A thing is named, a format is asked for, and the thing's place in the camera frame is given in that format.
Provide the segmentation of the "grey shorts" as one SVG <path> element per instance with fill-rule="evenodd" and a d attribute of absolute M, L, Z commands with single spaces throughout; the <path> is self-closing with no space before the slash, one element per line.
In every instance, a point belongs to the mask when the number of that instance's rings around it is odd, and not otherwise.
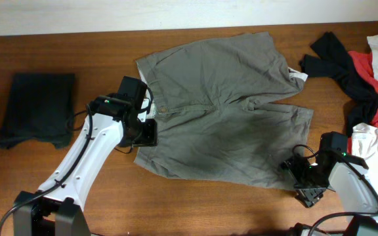
<path fill-rule="evenodd" d="M 140 148 L 137 165 L 165 178 L 292 189 L 280 164 L 306 143 L 313 111 L 283 103 L 307 77 L 269 33 L 196 41 L 136 65 L 157 122 L 157 145 Z"/>

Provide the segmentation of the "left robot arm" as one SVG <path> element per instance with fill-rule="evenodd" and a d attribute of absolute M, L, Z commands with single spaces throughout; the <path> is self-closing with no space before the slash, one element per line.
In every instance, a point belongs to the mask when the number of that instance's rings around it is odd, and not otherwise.
<path fill-rule="evenodd" d="M 86 106 L 75 143 L 35 193 L 22 191 L 8 211 L 15 235 L 91 235 L 84 216 L 91 187 L 116 148 L 154 146 L 152 97 L 109 94 Z"/>

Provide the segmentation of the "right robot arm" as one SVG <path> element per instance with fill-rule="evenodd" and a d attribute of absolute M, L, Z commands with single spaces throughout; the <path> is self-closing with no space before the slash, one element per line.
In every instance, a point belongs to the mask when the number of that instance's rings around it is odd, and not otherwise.
<path fill-rule="evenodd" d="M 294 179 L 296 198 L 306 207 L 313 207 L 326 190 L 338 194 L 344 211 L 321 217 L 300 235 L 324 235 L 319 226 L 334 218 L 347 217 L 349 225 L 341 235 L 378 235 L 378 193 L 366 173 L 366 162 L 345 152 L 326 150 L 315 154 L 316 163 L 294 155 L 281 168 Z"/>

